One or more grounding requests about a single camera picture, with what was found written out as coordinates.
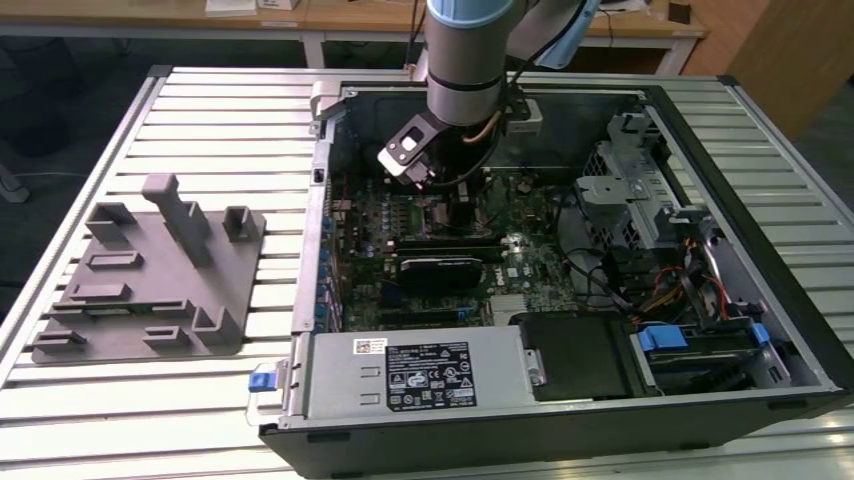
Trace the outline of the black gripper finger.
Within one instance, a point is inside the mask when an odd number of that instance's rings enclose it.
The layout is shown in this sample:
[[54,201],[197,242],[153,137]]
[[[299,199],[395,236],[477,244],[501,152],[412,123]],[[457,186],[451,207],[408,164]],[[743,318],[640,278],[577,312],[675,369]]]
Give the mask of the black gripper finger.
[[448,197],[448,221],[455,228],[472,225],[476,217],[476,188],[469,181],[460,182],[449,190]]

